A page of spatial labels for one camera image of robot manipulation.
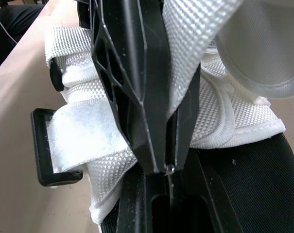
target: beige surface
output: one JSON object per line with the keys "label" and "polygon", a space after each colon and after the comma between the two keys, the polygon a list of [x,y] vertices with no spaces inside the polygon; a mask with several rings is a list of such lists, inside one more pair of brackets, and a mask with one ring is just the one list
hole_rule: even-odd
{"label": "beige surface", "polygon": [[64,104],[45,64],[43,33],[53,25],[78,25],[75,1],[51,0],[0,67],[0,233],[98,232],[86,179],[50,189],[36,178],[30,113]]}

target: black plastic bracket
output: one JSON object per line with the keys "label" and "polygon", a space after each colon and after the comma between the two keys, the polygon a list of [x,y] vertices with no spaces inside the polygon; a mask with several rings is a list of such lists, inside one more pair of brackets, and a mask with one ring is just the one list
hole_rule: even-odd
{"label": "black plastic bracket", "polygon": [[103,233],[243,232],[220,177],[195,149],[189,150],[184,169],[171,176],[146,175],[139,165],[133,167],[117,205],[103,221]]}
{"label": "black plastic bracket", "polygon": [[54,173],[47,133],[47,123],[55,113],[50,109],[35,109],[31,114],[35,143],[35,161],[38,180],[43,186],[77,183],[83,178],[80,171]]}

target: black plastic part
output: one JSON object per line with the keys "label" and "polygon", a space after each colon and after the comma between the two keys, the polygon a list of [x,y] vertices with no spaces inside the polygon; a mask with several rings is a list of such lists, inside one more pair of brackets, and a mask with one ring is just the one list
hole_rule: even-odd
{"label": "black plastic part", "polygon": [[72,184],[83,178],[83,173],[80,171],[53,172],[46,122],[51,120],[54,112],[50,109],[35,109],[31,114],[36,170],[38,180],[43,186]]}
{"label": "black plastic part", "polygon": [[123,179],[118,206],[116,231],[103,233],[243,232],[222,181],[194,149],[184,170],[171,176],[145,175],[139,165],[133,167]]}
{"label": "black plastic part", "polygon": [[80,21],[80,27],[91,29],[91,21],[90,21],[90,9],[88,1],[78,1],[78,16]]}
{"label": "black plastic part", "polygon": [[63,74],[59,68],[59,66],[56,63],[56,58],[51,59],[51,65],[50,65],[50,77],[52,84],[56,91],[63,91],[64,85],[62,82]]}
{"label": "black plastic part", "polygon": [[145,172],[166,172],[170,51],[159,1],[91,5],[93,61],[117,126]]}

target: white mesh fabric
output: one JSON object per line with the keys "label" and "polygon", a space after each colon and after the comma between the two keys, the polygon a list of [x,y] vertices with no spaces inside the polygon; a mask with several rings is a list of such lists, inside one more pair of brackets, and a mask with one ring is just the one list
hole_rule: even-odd
{"label": "white mesh fabric", "polygon": [[192,140],[201,139],[209,135],[219,125],[221,112],[219,98],[210,84],[201,79],[200,81],[200,112],[195,123]]}
{"label": "white mesh fabric", "polygon": [[170,116],[185,96],[199,62],[218,30],[242,0],[166,0],[163,19],[172,55]]}
{"label": "white mesh fabric", "polygon": [[294,0],[245,1],[216,42],[245,88],[267,98],[294,96]]}

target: white strap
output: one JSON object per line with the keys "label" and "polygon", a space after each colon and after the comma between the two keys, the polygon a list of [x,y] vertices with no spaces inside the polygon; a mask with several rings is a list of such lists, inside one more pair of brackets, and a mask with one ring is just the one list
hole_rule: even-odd
{"label": "white strap", "polygon": [[243,0],[166,0],[163,18],[172,55],[168,115],[179,106],[210,41]]}

